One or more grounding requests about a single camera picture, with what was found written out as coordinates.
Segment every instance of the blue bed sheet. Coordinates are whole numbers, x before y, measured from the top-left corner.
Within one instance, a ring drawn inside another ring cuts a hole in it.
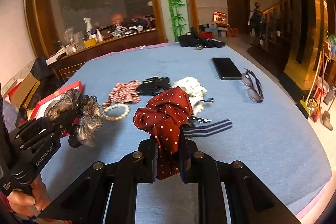
[[[230,57],[238,69],[252,70],[262,83],[264,102],[252,102],[239,80],[218,78],[212,57]],[[197,78],[213,97],[199,113],[214,122],[230,119],[233,128],[195,138],[200,151],[223,162],[241,160],[292,211],[297,214],[331,178],[331,168],[315,132],[294,103],[263,72],[229,47],[194,50],[179,45],[136,50],[87,62],[66,83],[80,80],[85,94],[102,104],[118,82],[169,77],[171,83],[186,76]],[[73,149],[67,138],[41,172],[51,199],[55,199],[93,162],[119,161],[149,138],[132,122],[137,108],[150,96],[131,104],[131,113],[118,122],[104,122],[96,131],[94,148]],[[197,185],[185,185],[179,175],[153,185],[139,184],[136,223],[198,223]]]

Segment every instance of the eyeglasses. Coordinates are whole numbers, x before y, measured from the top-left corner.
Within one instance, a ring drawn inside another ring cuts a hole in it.
[[[250,99],[256,103],[262,103],[264,100],[263,91],[261,90],[261,83],[258,80],[258,78],[254,75],[253,72],[251,72],[248,69],[245,69],[246,72],[241,74],[241,80],[244,83],[244,85],[247,85],[249,89],[247,90],[247,94],[250,97]],[[257,85],[258,91],[254,88],[253,81],[251,79],[251,76],[255,78],[255,82]]]

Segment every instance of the white spray bottle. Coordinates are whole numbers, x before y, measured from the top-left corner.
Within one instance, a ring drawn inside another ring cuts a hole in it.
[[[99,29],[97,29],[97,39],[98,39],[98,42],[103,41],[103,36],[101,35],[101,32],[99,31]]]
[[[86,17],[83,18],[83,20],[85,20],[85,24],[86,24],[86,37],[87,39],[91,39],[91,29],[92,29],[92,25],[91,25],[91,18]]]

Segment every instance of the tiled floor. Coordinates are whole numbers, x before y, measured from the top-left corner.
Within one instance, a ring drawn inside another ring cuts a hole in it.
[[[264,67],[262,67],[257,61],[255,61],[248,53],[247,49],[250,46],[250,43],[253,41],[253,36],[249,34],[241,34],[239,37],[219,37],[219,40],[225,41],[226,45],[238,52],[240,55],[249,60],[257,68],[263,71],[270,79],[272,79],[289,97],[290,95],[286,90],[280,85],[278,79],[274,77],[270,72],[268,72]],[[328,106],[322,103],[322,112],[327,110]],[[332,169],[332,178],[327,184],[325,194],[323,197],[316,203],[316,205],[309,211],[309,213],[302,218],[300,221],[302,224],[312,224],[320,216],[326,205],[328,204],[330,198],[336,190],[336,102],[332,105],[330,111],[330,122],[334,126],[334,130],[330,131],[327,129],[323,123],[322,118],[317,122],[313,122],[311,118],[308,118],[308,122],[315,131],[317,137],[319,138],[325,153],[327,154],[330,166]]]

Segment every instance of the hand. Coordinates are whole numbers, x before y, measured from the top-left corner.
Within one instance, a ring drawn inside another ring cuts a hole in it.
[[[47,187],[42,182],[40,174],[33,181],[31,187],[33,188],[33,196],[14,190],[7,197],[9,205],[14,212],[31,217],[33,213],[29,211],[28,206],[35,205],[36,209],[41,211],[50,204]]]

